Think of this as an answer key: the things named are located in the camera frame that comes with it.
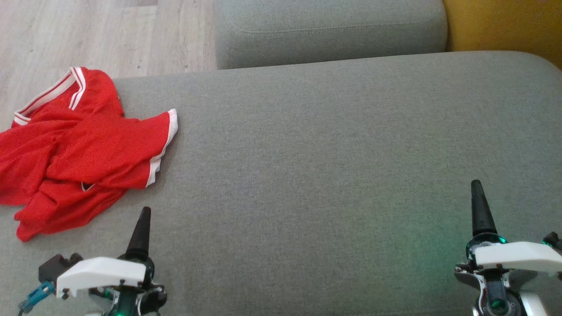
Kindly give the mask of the red basketball jersey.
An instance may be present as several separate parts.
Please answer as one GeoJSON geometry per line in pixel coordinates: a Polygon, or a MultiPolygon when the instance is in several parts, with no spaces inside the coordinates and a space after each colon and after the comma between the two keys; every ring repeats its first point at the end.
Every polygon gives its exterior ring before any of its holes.
{"type": "Polygon", "coordinates": [[[14,215],[20,241],[84,226],[124,196],[126,189],[47,174],[64,137],[99,113],[124,115],[114,82],[101,70],[72,67],[0,133],[0,205],[22,206],[14,215]]]}

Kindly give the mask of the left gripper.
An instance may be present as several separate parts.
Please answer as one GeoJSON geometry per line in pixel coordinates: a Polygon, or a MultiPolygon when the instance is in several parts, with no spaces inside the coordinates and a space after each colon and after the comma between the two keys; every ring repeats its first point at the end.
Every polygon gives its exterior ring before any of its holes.
{"type": "Polygon", "coordinates": [[[125,258],[142,263],[146,267],[145,277],[137,287],[97,287],[90,289],[90,297],[111,303],[100,316],[146,316],[155,313],[160,316],[160,308],[167,303],[167,291],[162,284],[153,283],[155,265],[149,257],[149,236],[152,210],[145,206],[140,212],[130,238],[125,258]]]}

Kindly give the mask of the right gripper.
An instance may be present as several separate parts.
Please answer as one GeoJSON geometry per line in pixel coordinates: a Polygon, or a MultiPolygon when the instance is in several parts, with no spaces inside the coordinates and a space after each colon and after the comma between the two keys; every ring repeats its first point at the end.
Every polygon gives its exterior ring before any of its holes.
{"type": "Polygon", "coordinates": [[[466,245],[466,260],[455,266],[455,278],[479,290],[472,316],[525,316],[518,294],[508,286],[508,270],[500,265],[485,269],[476,264],[476,250],[505,244],[494,224],[490,206],[480,180],[470,183],[472,239],[466,245]]]}

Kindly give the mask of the grey fabric sofa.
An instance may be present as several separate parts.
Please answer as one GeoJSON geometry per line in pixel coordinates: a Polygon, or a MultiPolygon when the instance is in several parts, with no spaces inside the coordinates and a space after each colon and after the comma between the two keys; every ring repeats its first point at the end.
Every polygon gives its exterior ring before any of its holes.
{"type": "Polygon", "coordinates": [[[157,180],[22,243],[0,206],[0,316],[61,253],[125,251],[143,206],[162,316],[472,316],[455,264],[482,182],[500,234],[562,235],[562,70],[478,51],[115,79],[174,108],[157,180]]]}

